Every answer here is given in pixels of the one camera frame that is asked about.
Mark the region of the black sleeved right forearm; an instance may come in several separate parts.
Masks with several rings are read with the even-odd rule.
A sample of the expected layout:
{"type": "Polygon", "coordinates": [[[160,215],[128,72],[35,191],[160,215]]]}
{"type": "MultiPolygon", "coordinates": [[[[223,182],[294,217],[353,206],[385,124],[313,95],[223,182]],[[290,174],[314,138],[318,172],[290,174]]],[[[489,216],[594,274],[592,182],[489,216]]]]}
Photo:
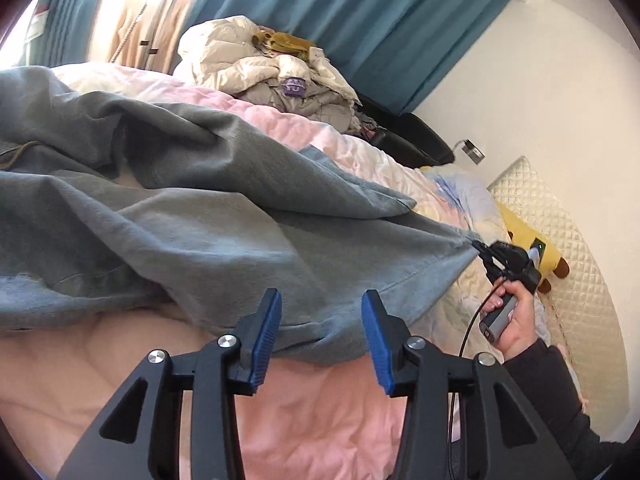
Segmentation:
{"type": "Polygon", "coordinates": [[[547,425],[578,479],[637,479],[639,431],[624,443],[606,442],[582,411],[562,354],[538,339],[504,362],[518,388],[547,425]]]}

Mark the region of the person's right hand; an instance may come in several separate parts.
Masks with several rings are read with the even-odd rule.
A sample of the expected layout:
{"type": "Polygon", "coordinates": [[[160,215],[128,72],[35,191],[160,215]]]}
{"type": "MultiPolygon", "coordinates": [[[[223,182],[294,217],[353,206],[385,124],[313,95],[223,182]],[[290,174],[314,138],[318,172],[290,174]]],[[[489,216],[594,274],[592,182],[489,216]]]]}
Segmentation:
{"type": "Polygon", "coordinates": [[[480,317],[484,318],[493,310],[501,308],[506,294],[513,295],[516,304],[509,314],[508,325],[492,345],[502,353],[503,359],[509,361],[534,344],[538,337],[535,332],[534,298],[520,281],[511,282],[499,278],[495,282],[495,290],[480,310],[480,317]]]}

